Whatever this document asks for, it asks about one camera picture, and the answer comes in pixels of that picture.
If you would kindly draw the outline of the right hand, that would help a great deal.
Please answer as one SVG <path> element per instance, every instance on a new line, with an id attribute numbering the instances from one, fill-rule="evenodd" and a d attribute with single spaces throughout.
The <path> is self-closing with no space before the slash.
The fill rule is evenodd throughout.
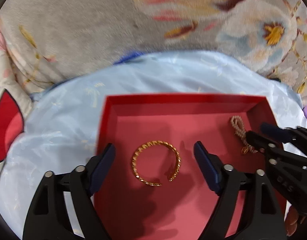
<path id="1" fill-rule="evenodd" d="M 290 206 L 284 222 L 286 235 L 288 237 L 293 235 L 296 232 L 298 224 L 303 223 L 305 218 L 305 216 L 302 216 L 298 213 L 294 206 Z"/>

